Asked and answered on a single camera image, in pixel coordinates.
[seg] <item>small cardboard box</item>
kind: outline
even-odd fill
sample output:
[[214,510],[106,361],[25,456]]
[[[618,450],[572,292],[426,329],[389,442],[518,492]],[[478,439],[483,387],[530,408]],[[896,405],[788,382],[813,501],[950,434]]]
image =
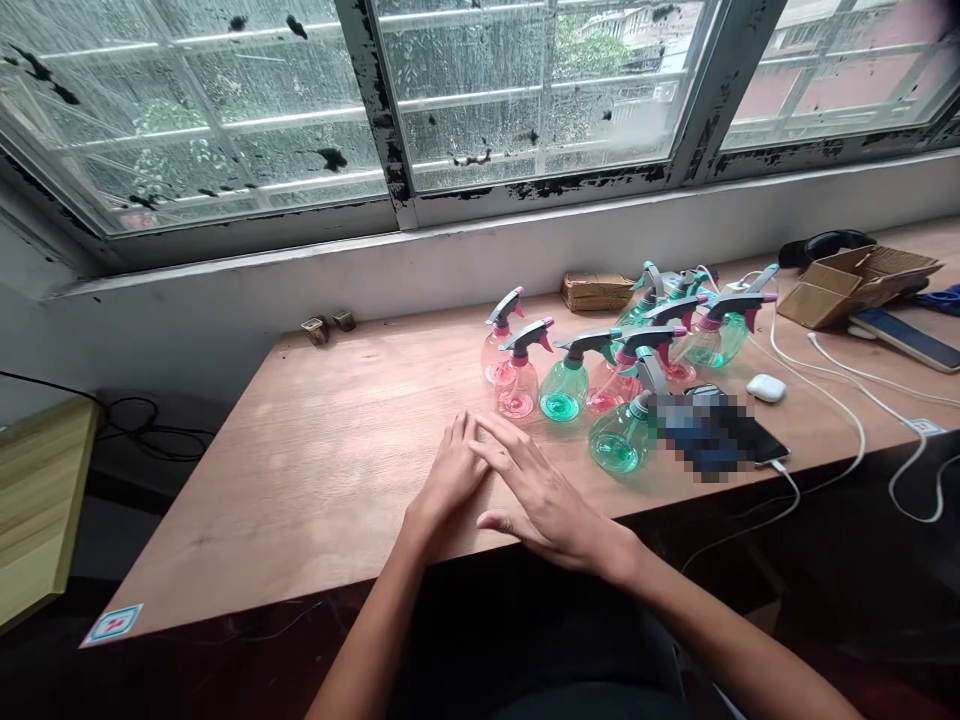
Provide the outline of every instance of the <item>small cardboard box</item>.
[[560,297],[573,312],[617,310],[630,302],[633,284],[619,273],[567,273]]
[[873,245],[814,262],[777,312],[811,330],[867,308],[880,307],[943,263],[916,253]]

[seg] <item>black headphones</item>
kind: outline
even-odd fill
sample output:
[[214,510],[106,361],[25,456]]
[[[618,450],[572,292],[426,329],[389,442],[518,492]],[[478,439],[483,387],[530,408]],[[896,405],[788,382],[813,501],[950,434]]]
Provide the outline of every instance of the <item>black headphones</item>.
[[830,230],[814,235],[809,240],[795,240],[780,248],[777,258],[780,267],[806,270],[815,260],[836,255],[841,250],[853,250],[877,241],[859,230]]

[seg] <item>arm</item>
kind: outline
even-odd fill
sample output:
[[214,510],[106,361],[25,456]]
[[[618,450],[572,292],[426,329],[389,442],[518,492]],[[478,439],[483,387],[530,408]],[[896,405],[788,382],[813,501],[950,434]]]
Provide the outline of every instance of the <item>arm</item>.
[[361,720],[383,715],[423,570],[453,510],[476,490],[487,464],[466,442],[476,420],[461,413],[444,432],[423,490],[407,508],[396,544],[337,659],[307,711],[307,720]]
[[489,510],[478,528],[513,535],[547,560],[592,572],[643,601],[748,717],[861,717],[813,668],[594,511],[526,433],[495,416],[478,422],[503,448],[471,441],[470,449],[526,511]]

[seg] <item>window pane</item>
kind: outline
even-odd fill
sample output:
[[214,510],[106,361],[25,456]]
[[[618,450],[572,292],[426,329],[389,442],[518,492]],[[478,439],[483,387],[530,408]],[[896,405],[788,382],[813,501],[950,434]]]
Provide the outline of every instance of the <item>window pane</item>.
[[333,0],[0,12],[0,121],[33,137],[21,150],[46,154],[107,232],[386,194]]
[[956,72],[937,0],[790,0],[722,149],[928,122]]
[[610,5],[378,0],[417,189],[666,159],[719,3]]

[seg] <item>phone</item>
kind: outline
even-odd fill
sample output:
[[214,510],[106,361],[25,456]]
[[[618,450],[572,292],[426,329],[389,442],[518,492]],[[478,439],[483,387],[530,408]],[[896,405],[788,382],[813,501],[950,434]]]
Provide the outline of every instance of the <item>phone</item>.
[[869,330],[881,340],[934,370],[943,373],[960,370],[960,350],[927,335],[888,312],[877,308],[864,310],[852,315],[850,322]]
[[[727,394],[716,385],[698,385],[688,388],[683,394],[697,398],[716,395],[727,397]],[[735,404],[721,403],[716,407],[725,408],[711,412],[711,416],[717,421],[718,429],[737,446],[738,450],[745,452],[755,466],[769,465],[774,460],[783,460],[790,456],[790,448],[777,440],[773,433],[757,422],[756,418],[742,415],[741,409]]]

